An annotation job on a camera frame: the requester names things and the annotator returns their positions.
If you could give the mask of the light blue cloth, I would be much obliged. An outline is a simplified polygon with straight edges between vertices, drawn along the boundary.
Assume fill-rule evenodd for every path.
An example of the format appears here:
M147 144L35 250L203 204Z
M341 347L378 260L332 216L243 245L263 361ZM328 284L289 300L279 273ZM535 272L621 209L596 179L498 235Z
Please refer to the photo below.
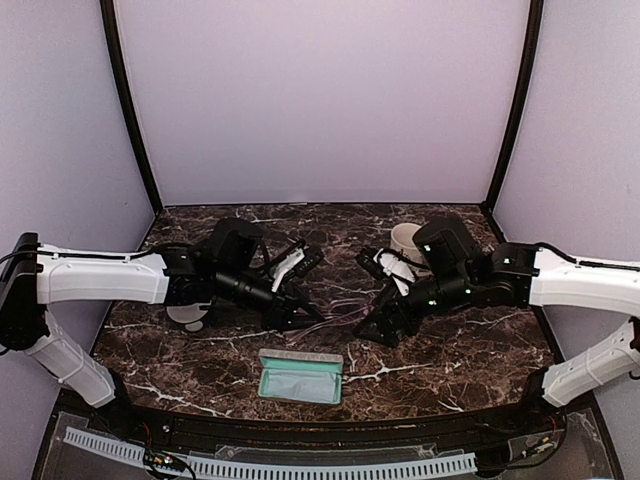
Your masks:
M334 399L335 380L331 374L311 372L297 375L295 372L270 374L264 394L288 400L331 403Z

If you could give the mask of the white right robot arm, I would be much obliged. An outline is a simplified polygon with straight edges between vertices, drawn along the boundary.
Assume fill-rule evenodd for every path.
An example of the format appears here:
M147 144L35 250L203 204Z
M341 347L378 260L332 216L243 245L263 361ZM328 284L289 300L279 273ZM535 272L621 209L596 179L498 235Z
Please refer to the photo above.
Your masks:
M639 265L572 256L545 242L502 242L485 252L464 222L435 217L412 236L419 260L391 248L364 248L358 264L386 285L354 328L360 339L395 348L402 335L416 335L429 317L485 307L564 310L567 334L586 324L594 339L566 360L531 374L510 424L534 432L550 409L639 371Z

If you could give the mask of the grey glasses case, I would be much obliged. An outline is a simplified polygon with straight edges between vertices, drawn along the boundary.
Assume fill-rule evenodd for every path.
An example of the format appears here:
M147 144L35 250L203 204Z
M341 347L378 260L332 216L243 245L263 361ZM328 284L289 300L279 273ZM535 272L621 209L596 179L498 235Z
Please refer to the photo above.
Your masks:
M263 348L259 359L259 397L321 405L341 403L342 355Z

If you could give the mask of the clear frame dark-lens sunglasses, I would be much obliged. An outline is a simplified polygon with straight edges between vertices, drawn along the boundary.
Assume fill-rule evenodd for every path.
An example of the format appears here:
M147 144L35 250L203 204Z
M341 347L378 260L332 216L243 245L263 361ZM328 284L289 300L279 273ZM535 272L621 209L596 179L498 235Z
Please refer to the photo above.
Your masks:
M359 323L370 313L371 308L366 304L359 304L355 309L346 313L330 314L324 321L316 323L302 330L296 330L293 333L285 335L286 343L295 345L311 333L318 332L326 328L340 328L352 326Z

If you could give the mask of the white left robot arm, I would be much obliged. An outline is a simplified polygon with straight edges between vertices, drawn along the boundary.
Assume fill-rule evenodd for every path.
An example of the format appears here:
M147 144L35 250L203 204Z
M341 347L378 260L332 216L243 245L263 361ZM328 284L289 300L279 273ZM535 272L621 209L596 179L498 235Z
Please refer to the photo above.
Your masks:
M22 351L75 390L120 436L141 427L125 386L49 314L54 303L129 301L162 305L169 318L197 331L218 301L257 312L261 327L279 332L312 326L323 316L293 279L323 260L322 250L297 240L270 258L263 231L223 218L195 243L166 243L138 253L90 252L40 243L24 233L2 258L1 344Z

